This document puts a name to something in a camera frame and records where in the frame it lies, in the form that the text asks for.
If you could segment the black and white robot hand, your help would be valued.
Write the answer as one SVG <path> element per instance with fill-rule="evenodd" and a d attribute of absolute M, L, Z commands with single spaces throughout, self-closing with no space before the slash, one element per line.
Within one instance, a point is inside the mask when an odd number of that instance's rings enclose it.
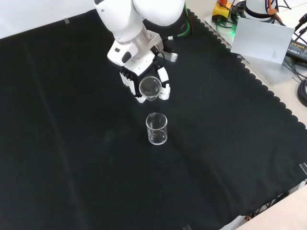
<path fill-rule="evenodd" d="M 156 98 L 168 100 L 170 84 L 164 62 L 158 62 L 158 55 L 148 51 L 138 60 L 132 58 L 120 69 L 123 84 L 139 103 L 145 100 L 153 101 Z"/>

